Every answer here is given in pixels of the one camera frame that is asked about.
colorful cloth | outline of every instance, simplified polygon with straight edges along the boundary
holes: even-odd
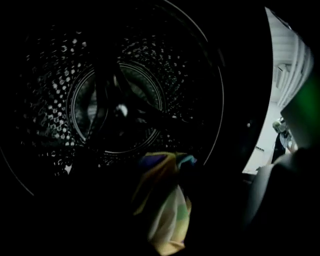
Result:
[[[131,201],[133,214],[146,211],[152,216],[147,238],[163,256],[185,247],[191,202],[178,185],[178,173],[183,172],[184,163],[194,165],[196,161],[188,154],[156,152],[139,162],[142,175]]]

white wall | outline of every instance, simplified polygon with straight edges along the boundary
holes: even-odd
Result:
[[[285,27],[268,8],[265,8],[265,10],[270,26],[273,53],[273,83],[270,101],[278,102],[282,93],[276,88],[278,65],[292,64],[295,50],[295,33]]]
[[[272,123],[280,118],[280,107],[276,102],[270,102],[264,124],[260,133],[260,137],[256,144],[257,147],[263,149],[261,151],[257,148],[254,149],[252,155],[244,168],[245,171],[254,171],[260,166],[267,164],[271,154],[274,150],[274,144],[276,142],[277,133],[272,127]]]

laundry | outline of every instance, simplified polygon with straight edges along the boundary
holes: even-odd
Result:
[[[178,185],[178,174],[184,164],[196,161],[192,155],[170,152],[148,153],[139,161],[142,175],[132,197],[132,212],[146,216],[147,239],[163,256],[185,247],[191,202]]]

